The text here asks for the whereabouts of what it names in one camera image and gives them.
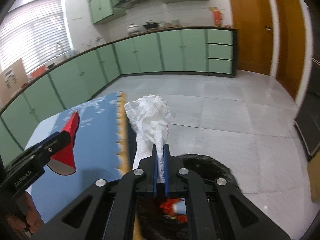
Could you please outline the person left hand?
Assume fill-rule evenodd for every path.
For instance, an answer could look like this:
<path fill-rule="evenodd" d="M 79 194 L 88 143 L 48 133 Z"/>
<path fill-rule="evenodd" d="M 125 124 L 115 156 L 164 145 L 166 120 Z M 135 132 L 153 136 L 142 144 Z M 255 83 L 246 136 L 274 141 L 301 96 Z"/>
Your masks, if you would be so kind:
<path fill-rule="evenodd" d="M 24 219 L 21 220 L 14 214 L 5 216 L 10 227 L 19 239 L 27 239 L 26 227 L 31 234 L 36 233 L 44 225 L 40 213 L 37 211 L 31 195 L 25 191 L 18 199 L 18 204 L 23 207 Z"/>

